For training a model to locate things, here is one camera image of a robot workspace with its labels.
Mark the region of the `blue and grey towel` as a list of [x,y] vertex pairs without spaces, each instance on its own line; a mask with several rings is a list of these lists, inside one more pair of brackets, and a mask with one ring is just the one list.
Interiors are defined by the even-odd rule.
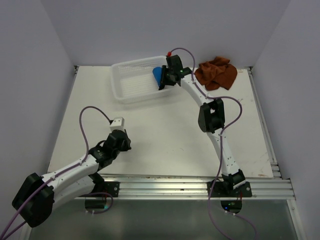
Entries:
[[160,88],[161,86],[161,79],[162,79],[162,67],[157,66],[152,70],[153,77]]

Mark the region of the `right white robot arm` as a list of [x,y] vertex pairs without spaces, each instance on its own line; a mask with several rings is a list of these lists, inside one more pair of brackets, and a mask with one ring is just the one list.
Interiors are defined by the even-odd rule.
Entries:
[[211,97],[193,78],[193,71],[183,67],[178,55],[168,52],[166,65],[161,67],[160,77],[156,78],[158,89],[179,85],[195,100],[199,106],[198,126],[210,138],[219,157],[218,175],[222,176],[220,189],[227,196],[235,196],[246,183],[243,171],[233,158],[227,143],[223,143],[225,125],[224,102],[221,97]]

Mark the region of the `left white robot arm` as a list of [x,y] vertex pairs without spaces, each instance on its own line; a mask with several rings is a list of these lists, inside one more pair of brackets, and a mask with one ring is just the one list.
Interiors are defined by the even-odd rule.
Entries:
[[26,177],[12,201],[26,223],[34,228],[42,224],[54,209],[82,195],[99,196],[104,184],[98,171],[111,165],[119,153],[131,149],[126,130],[113,130],[105,141],[88,151],[81,159],[55,172]]

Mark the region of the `white plastic basket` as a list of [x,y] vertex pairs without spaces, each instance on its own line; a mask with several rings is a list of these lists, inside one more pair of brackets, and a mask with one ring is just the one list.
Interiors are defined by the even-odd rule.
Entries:
[[165,56],[147,57],[113,64],[110,67],[110,83],[113,95],[122,104],[165,97],[173,87],[159,90],[153,69],[166,65]]

